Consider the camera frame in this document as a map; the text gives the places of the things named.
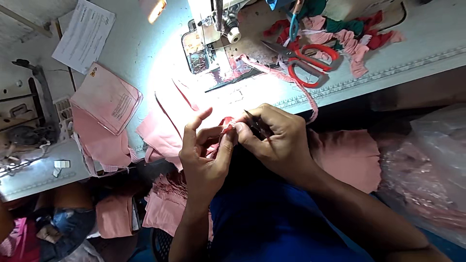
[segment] paper document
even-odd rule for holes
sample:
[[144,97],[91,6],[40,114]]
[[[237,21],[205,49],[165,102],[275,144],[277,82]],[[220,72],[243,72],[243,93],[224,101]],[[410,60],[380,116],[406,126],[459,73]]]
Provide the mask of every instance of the paper document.
[[115,22],[115,14],[86,0],[79,0],[68,29],[52,57],[72,69],[87,74],[102,52]]

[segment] red scissors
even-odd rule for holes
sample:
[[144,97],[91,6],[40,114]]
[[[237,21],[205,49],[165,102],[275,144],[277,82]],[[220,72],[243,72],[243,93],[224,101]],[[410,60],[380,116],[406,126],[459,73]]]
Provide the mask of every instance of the red scissors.
[[[261,40],[261,41],[268,48],[288,58],[288,73],[290,74],[292,78],[296,79],[296,81],[298,81],[298,83],[300,83],[304,87],[318,88],[321,84],[323,84],[328,79],[327,74],[323,73],[322,71],[329,72],[335,69],[336,67],[338,67],[337,63],[339,62],[338,58],[340,57],[340,55],[330,47],[327,47],[324,45],[312,44],[312,45],[305,45],[304,47],[302,47],[301,50],[291,51],[288,48],[281,46],[279,44],[270,43],[264,40]],[[305,55],[304,53],[309,49],[317,49],[317,50],[327,53],[332,58],[332,63],[326,64],[318,59]],[[316,68],[310,66],[310,64],[322,69],[322,71],[319,71]],[[308,82],[304,82],[303,80],[301,80],[295,73],[295,66],[298,66],[304,71],[308,72],[309,74],[317,77],[318,78],[317,82],[308,83]]]

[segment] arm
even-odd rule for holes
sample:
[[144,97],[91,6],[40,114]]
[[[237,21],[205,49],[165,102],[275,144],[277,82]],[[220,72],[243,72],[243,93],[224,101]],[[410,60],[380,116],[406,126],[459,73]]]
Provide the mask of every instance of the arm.
[[[186,177],[188,200],[180,225],[170,247],[168,259],[171,262],[201,261],[207,251],[209,236],[209,205],[217,191],[222,187],[228,174],[233,152],[234,132],[222,138],[222,126],[196,129],[202,120],[212,113],[212,108],[202,112],[186,125],[183,148],[179,153]],[[206,149],[218,143],[220,146],[216,159],[205,158]]]
[[249,112],[261,117],[275,135],[260,141],[247,125],[237,123],[238,141],[268,169],[308,191],[325,217],[375,260],[449,261],[402,216],[322,170],[309,153],[302,117],[269,104]]

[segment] blue shirt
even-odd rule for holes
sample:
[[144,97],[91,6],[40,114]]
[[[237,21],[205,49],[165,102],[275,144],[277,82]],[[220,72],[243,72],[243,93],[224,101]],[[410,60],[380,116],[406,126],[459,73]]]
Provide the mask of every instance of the blue shirt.
[[348,248],[307,192],[280,179],[245,176],[233,183],[227,176],[226,184],[235,186],[224,184],[211,202],[213,261],[366,260]]

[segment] person's right hand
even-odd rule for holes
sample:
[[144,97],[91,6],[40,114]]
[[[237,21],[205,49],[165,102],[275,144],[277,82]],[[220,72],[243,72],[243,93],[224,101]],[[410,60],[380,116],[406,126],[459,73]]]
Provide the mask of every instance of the person's right hand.
[[244,113],[236,119],[238,142],[274,173],[298,186],[305,183],[304,179],[317,165],[309,153],[304,118],[267,103],[249,112],[261,117],[274,135],[259,140],[245,124],[248,116]]

